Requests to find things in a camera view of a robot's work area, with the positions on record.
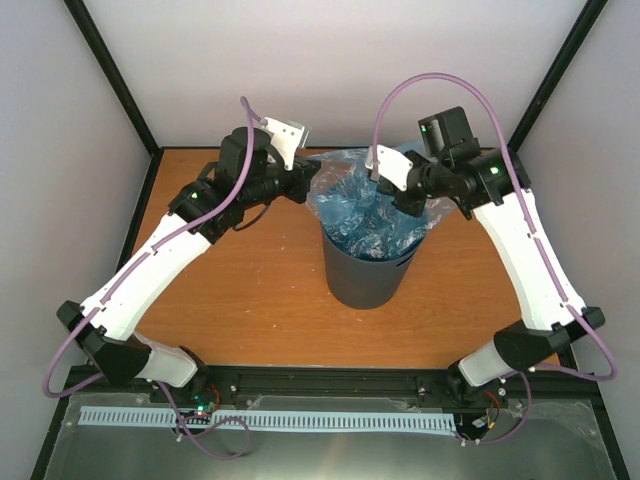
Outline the blue plastic trash bag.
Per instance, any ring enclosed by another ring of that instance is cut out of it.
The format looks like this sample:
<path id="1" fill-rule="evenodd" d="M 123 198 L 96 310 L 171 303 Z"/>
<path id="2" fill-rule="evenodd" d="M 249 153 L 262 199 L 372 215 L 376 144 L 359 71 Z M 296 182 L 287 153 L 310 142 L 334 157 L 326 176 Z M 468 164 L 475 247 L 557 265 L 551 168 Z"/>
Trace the blue plastic trash bag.
<path id="1" fill-rule="evenodd" d="M 406 254 L 455 210 L 449 199 L 428 200 L 413 217 L 400 212 L 391 196 L 370 181 L 364 148 L 313 155 L 320 170 L 311 181 L 306 205 L 329 240 L 361 260 L 394 260 Z"/>

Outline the dark grey trash bin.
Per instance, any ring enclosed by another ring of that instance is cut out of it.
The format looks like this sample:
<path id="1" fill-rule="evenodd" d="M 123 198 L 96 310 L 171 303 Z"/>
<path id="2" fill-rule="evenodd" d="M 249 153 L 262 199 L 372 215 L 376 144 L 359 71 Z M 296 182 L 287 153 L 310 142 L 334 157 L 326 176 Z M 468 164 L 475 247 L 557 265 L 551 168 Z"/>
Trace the dark grey trash bin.
<path id="1" fill-rule="evenodd" d="M 342 304 L 357 310 L 370 310 L 386 304 L 398 290 L 411 261 L 424 239 L 391 260 L 363 260 L 343 252 L 322 231 L 326 283 L 330 293 Z"/>

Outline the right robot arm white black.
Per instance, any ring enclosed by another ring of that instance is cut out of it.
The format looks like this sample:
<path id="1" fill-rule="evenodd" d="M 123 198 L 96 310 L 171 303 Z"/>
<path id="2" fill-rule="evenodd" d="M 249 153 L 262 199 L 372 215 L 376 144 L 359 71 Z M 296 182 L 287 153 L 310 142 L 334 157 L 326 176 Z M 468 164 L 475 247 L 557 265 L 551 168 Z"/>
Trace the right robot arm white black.
<path id="1" fill-rule="evenodd" d="M 427 201 L 448 198 L 466 219 L 477 220 L 499 254 L 520 307 L 520 320 L 449 366 L 449 394 L 468 405 L 487 384 L 535 367 L 603 326 L 605 316 L 585 304 L 562 270 L 521 162 L 513 162 L 516 176 L 511 178 L 500 149 L 481 149 L 462 107 L 418 125 L 425 154 L 383 145 L 369 150 L 365 166 L 380 176 L 378 191 L 414 217 Z"/>

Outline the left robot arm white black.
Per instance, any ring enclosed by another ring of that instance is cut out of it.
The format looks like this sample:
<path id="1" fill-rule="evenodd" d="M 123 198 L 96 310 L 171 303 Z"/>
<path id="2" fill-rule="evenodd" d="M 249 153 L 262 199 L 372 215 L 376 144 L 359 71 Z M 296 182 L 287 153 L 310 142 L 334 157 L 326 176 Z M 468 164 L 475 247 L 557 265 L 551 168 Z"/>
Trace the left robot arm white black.
<path id="1" fill-rule="evenodd" d="M 57 317 L 112 385 L 134 379 L 172 386 L 186 402 L 208 390 L 207 366 L 188 348 L 137 333 L 146 311 L 176 276 L 229 230 L 247 227 L 246 210 L 279 197 L 305 202 L 317 160 L 300 157 L 305 127 L 271 118 L 236 128 L 217 160 L 185 185 L 142 247 L 100 290 L 80 303 L 64 302 Z"/>

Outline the small circuit board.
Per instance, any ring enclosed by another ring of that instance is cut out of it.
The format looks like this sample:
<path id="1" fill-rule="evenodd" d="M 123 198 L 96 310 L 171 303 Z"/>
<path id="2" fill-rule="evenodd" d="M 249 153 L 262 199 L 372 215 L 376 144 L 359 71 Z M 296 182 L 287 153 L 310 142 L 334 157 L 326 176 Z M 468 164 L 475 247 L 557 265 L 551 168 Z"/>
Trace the small circuit board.
<path id="1" fill-rule="evenodd" d="M 220 408 L 220 393 L 214 385 L 206 387 L 203 392 L 196 394 L 193 399 L 196 403 L 194 411 L 197 416 L 211 415 Z"/>

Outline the black aluminium rail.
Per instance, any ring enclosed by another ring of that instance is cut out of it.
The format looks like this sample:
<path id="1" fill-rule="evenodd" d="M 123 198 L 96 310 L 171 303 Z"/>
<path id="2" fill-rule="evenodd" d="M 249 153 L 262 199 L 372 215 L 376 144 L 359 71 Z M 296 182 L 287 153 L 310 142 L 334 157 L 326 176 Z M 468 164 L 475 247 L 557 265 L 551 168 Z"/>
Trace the black aluminium rail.
<path id="1" fill-rule="evenodd" d="M 207 380 L 196 380 L 196 387 L 169 387 L 180 406 L 218 399 L 222 406 L 247 409 L 250 402 L 267 396 L 308 398 L 391 399 L 409 406 L 460 410 L 488 406 L 497 399 L 500 406 L 507 400 L 526 400 L 524 380 L 514 375 L 500 383 L 494 380 L 470 393 L 467 400 L 456 398 L 447 385 L 446 370 L 439 369 L 340 369 L 284 367 L 209 367 Z M 535 400 L 588 400 L 599 402 L 595 383 L 542 371 L 526 375 Z M 105 379 L 92 382 L 80 393 L 149 393 L 152 402 L 164 396 L 159 387 L 146 380 L 132 380 L 113 386 Z"/>

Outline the black frame post right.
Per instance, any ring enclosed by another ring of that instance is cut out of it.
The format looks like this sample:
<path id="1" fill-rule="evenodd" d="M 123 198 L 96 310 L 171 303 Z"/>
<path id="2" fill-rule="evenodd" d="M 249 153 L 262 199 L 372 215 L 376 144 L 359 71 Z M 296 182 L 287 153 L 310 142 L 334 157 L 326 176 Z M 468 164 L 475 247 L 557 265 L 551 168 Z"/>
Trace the black frame post right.
<path id="1" fill-rule="evenodd" d="M 511 150 L 518 152 L 523 146 L 607 4 L 607 0 L 584 3 L 509 139 Z"/>

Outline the black frame post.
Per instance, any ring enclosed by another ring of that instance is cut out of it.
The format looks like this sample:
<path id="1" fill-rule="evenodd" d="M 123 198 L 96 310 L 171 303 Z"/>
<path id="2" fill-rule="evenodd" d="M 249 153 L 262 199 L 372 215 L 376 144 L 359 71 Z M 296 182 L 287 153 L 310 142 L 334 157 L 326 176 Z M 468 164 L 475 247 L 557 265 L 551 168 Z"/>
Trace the black frame post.
<path id="1" fill-rule="evenodd" d="M 518 152 L 523 146 L 607 4 L 607 0 L 584 3 L 509 139 L 511 150 Z"/>
<path id="2" fill-rule="evenodd" d="M 82 0 L 64 0 L 63 3 L 116 95 L 144 149 L 150 156 L 153 156 L 160 150 L 160 147 L 85 2 Z"/>

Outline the black frame post left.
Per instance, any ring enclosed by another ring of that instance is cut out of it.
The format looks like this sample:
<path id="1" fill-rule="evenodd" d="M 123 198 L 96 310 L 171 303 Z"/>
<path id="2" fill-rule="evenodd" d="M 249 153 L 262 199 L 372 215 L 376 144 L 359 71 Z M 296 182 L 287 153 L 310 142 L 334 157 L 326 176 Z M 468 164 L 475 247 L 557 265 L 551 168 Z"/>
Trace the black frame post left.
<path id="1" fill-rule="evenodd" d="M 150 156 L 153 156 L 160 150 L 160 147 L 85 2 L 82 0 L 64 0 L 63 3 L 116 95 L 144 149 Z"/>

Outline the metal base plate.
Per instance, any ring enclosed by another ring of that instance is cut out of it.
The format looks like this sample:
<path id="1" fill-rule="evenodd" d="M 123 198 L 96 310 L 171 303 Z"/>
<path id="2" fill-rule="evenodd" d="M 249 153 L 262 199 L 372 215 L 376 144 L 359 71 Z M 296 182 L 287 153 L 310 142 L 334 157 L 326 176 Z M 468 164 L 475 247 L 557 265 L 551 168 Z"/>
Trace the metal base plate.
<path id="1" fill-rule="evenodd" d="M 451 414 L 453 436 L 79 426 L 83 406 L 167 408 L 144 396 L 72 398 L 37 479 L 624 479 L 590 403 L 510 402 L 488 430 Z M 396 402 L 265 397 L 247 410 L 437 413 Z"/>

